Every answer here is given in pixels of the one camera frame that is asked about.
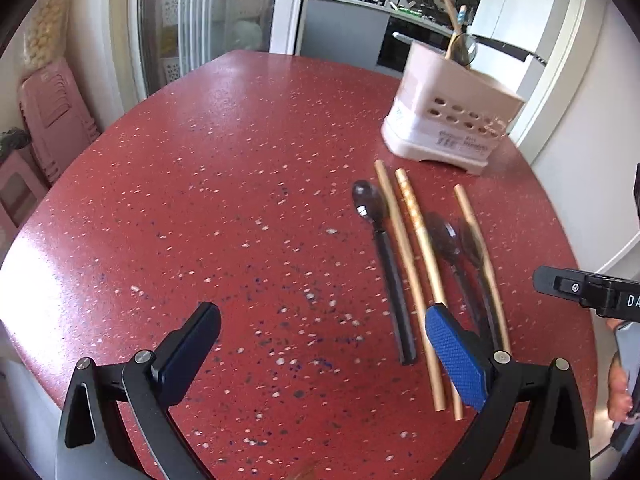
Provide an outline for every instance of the blue gripper pad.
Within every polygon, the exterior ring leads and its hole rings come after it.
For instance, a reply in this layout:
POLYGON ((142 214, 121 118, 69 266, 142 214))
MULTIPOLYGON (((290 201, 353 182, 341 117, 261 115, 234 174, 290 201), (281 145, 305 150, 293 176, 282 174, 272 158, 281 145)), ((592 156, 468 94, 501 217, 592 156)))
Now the blue gripper pad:
POLYGON ((427 310, 427 336, 462 402, 479 412, 489 396, 492 365, 480 339, 464 330, 443 304, 427 310))

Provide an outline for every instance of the kitchen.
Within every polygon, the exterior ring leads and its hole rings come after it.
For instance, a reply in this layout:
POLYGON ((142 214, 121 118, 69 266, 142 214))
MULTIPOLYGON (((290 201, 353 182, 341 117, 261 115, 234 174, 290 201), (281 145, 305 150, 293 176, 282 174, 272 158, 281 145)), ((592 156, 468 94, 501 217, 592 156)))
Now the kitchen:
MULTIPOLYGON (((480 0, 452 3, 470 25, 480 0)), ((451 34, 443 0, 308 0, 300 53, 399 78, 408 38, 444 52, 451 34)))

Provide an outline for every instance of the black cable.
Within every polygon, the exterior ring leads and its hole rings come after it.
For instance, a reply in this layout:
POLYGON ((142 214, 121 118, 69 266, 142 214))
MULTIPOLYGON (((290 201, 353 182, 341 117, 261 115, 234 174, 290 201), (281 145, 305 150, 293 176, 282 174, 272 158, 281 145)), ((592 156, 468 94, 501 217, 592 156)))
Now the black cable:
POLYGON ((597 457, 599 457, 601 454, 603 454, 610 447, 611 447, 611 443, 609 442, 605 447, 603 447, 599 452, 597 452, 595 455, 593 455, 589 460, 591 460, 593 462, 594 460, 597 459, 597 457))

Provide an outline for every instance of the red table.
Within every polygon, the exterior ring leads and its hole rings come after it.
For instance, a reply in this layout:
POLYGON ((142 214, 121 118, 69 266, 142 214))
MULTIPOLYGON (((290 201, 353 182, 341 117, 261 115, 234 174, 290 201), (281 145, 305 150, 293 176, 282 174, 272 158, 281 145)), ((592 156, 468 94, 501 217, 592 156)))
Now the red table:
POLYGON ((80 357, 108 364, 154 348, 209 300, 222 334, 172 413, 217 478, 279 479, 308 462, 318 479, 430 478, 472 410, 457 423, 450 401, 435 413, 424 359, 398 362, 371 230, 351 205, 351 184, 374 179, 382 158, 448 218, 461 215, 453 186, 464 184, 514 356, 568 359, 591 420, 590 316, 531 286, 541 264, 575 266, 543 189, 509 142, 482 177, 391 155, 380 125, 397 87, 348 66, 235 52, 103 134, 0 272, 0 319, 55 401, 80 357))

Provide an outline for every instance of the human hand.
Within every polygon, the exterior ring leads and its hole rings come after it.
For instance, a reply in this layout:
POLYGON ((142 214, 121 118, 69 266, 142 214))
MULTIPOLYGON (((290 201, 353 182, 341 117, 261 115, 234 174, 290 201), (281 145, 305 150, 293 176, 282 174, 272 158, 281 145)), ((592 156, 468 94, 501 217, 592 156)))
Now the human hand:
MULTIPOLYGON (((621 319, 607 319, 607 326, 614 330, 622 322, 621 319)), ((625 422, 626 414, 633 407, 627 387, 628 377, 620 364, 620 356, 616 354, 609 367, 609 402, 607 403, 609 418, 614 422, 625 422)))

